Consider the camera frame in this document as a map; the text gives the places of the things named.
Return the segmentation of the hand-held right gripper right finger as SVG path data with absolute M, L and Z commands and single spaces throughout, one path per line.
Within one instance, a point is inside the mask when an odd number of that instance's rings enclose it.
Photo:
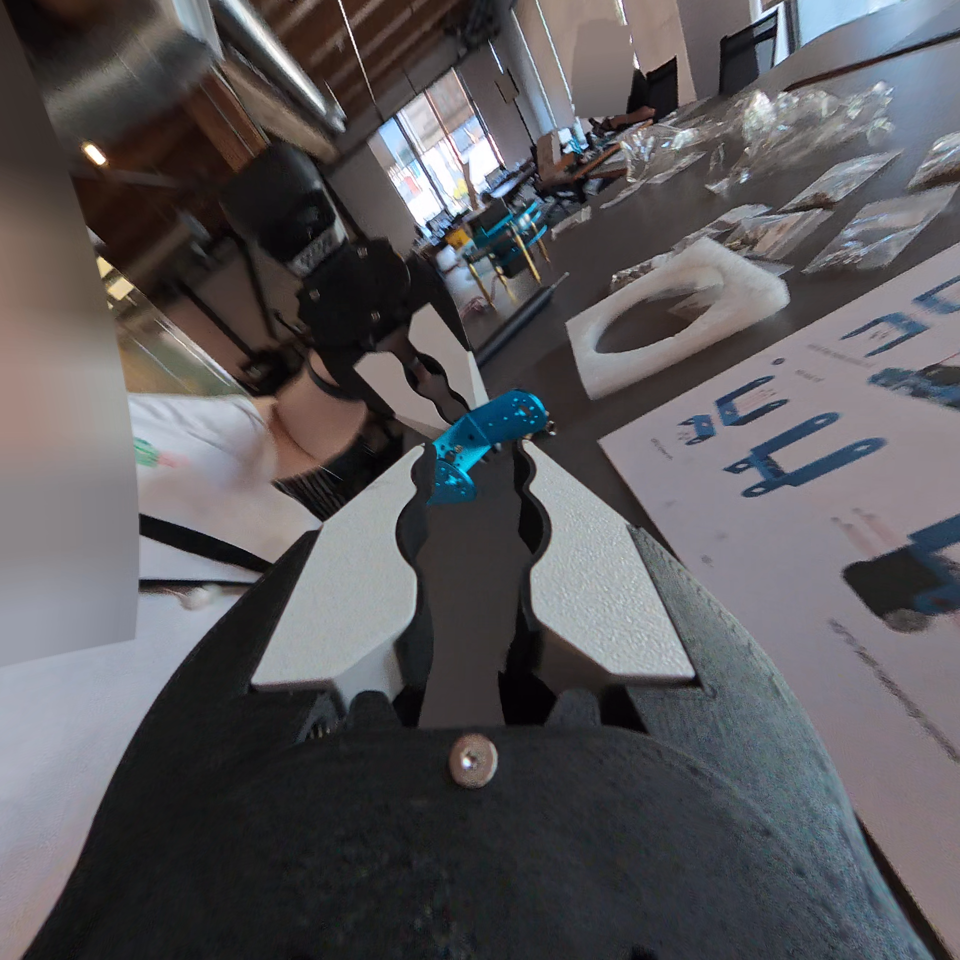
M 548 714 L 585 690 L 693 684 L 690 655 L 633 528 L 529 439 L 512 449 L 528 558 L 501 669 L 505 714 Z

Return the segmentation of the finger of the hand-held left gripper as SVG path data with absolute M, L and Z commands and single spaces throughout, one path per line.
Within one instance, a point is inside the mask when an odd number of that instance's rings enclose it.
M 392 417 L 402 426 L 427 439 L 436 439 L 467 412 L 466 399 L 450 386 L 450 375 L 441 360 L 424 351 L 417 351 L 416 360 L 427 372 L 427 378 L 441 381 L 438 399 L 420 392 L 421 384 L 411 385 L 408 368 L 388 351 L 365 353 L 354 365 L 354 372 L 366 387 L 385 402 Z
M 467 411 L 489 401 L 474 353 L 462 345 L 433 305 L 426 304 L 412 316 L 410 343 L 419 356 L 438 365 L 450 396 Z

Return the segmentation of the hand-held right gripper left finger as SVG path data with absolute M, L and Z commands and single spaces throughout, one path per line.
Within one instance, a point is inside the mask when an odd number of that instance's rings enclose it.
M 435 455 L 414 446 L 323 523 L 251 677 L 259 692 L 364 692 L 419 716 L 434 631 L 417 564 Z

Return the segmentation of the blue metal bracket assembly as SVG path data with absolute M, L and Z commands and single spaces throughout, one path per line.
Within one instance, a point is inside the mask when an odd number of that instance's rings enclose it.
M 448 506 L 476 498 L 472 470 L 495 448 L 549 433 L 544 403 L 526 390 L 509 390 L 456 420 L 432 441 L 433 488 L 428 504 Z

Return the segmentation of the person's left forearm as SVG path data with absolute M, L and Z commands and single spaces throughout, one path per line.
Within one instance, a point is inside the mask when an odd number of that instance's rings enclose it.
M 276 480 L 310 474 L 333 463 L 360 438 L 368 416 L 364 403 L 332 398 L 303 404 L 262 397 L 254 406 L 275 450 Z

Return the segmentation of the dark desk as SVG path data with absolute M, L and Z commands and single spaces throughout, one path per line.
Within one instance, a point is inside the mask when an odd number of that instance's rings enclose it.
M 845 97 L 884 81 L 894 87 L 894 129 L 879 150 L 902 150 L 898 164 L 921 159 L 932 139 L 958 129 L 958 2 L 898 2 L 820 34 L 733 94 L 702 104 L 697 115 L 719 117 L 756 90 L 774 97 L 825 90 Z M 529 389 L 546 404 L 558 436 L 546 452 L 629 522 L 657 539 L 660 529 L 630 494 L 598 441 L 867 294 L 958 240 L 958 199 L 920 234 L 888 272 L 838 271 L 786 275 L 791 301 L 772 318 L 735 334 L 677 366 L 591 401 L 577 375 L 566 320 L 607 289 L 614 270 L 663 252 L 711 220 L 727 203 L 693 180 L 699 167 L 633 199 L 558 241 L 557 269 L 570 271 L 553 303 L 486 365 L 489 389 Z M 522 500 L 513 487 L 510 453 L 477 470 L 479 497 L 430 515 L 419 558 L 434 619 L 433 669 L 420 724 L 426 728 L 499 726 L 498 670 L 514 635 L 518 588 L 529 557 L 518 533 Z

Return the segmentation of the person's left hand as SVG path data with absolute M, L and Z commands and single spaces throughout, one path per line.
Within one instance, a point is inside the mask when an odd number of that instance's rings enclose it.
M 369 413 L 362 398 L 335 382 L 332 373 L 316 352 L 308 354 L 295 378 L 294 387 L 302 403 L 311 404 L 311 408 L 317 411 L 322 410 L 321 415 L 327 419 L 336 416 L 340 419 L 352 418 L 362 423 Z

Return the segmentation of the teal chair with gold legs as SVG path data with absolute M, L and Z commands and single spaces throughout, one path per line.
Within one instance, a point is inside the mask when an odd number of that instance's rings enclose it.
M 497 284 L 516 303 L 510 280 L 523 272 L 542 285 L 536 256 L 547 265 L 551 260 L 545 240 L 549 223 L 540 199 L 516 207 L 498 199 L 476 214 L 468 226 L 471 238 L 462 258 L 487 308 L 496 305 Z

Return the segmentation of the white instruction sheet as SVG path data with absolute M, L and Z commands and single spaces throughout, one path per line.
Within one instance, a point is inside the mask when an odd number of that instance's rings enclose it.
M 958 245 L 601 440 L 959 943 Z

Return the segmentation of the white foam block with hole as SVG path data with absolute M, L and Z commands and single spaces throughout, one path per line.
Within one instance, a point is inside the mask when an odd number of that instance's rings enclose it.
M 713 303 L 676 335 L 640 348 L 601 352 L 604 332 L 634 306 L 658 294 L 718 287 Z M 586 396 L 599 401 L 747 330 L 790 303 L 786 282 L 753 261 L 702 238 L 659 266 L 566 321 L 566 332 Z

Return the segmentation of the black mesh chair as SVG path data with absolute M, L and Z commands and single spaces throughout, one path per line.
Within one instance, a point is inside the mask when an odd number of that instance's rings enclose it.
M 774 9 L 743 30 L 721 38 L 718 94 L 732 97 L 775 64 L 779 14 Z

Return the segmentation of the group of small hardware bags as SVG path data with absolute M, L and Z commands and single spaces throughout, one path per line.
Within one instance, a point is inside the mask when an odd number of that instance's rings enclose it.
M 621 140 L 625 187 L 614 206 L 643 186 L 660 186 L 708 155 L 704 188 L 727 199 L 774 174 L 822 160 L 829 151 L 863 140 L 870 147 L 892 135 L 894 87 L 881 80 L 846 97 L 822 88 L 736 99 L 722 117 L 690 121 L 668 117 Z M 862 153 L 826 169 L 796 196 L 773 209 L 741 204 L 683 237 L 666 253 L 615 272 L 614 293 L 666 264 L 701 239 L 720 243 L 757 263 L 784 261 L 847 198 L 886 171 L 899 150 Z M 863 206 L 804 272 L 882 269 L 950 204 L 958 187 L 958 132 L 934 142 L 906 185 L 906 193 Z

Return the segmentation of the silver ceiling duct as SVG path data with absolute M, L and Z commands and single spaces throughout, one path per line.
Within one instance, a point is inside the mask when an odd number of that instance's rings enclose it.
M 346 132 L 346 115 L 339 102 L 309 78 L 253 2 L 212 1 L 210 5 L 218 28 L 270 83 L 331 134 Z

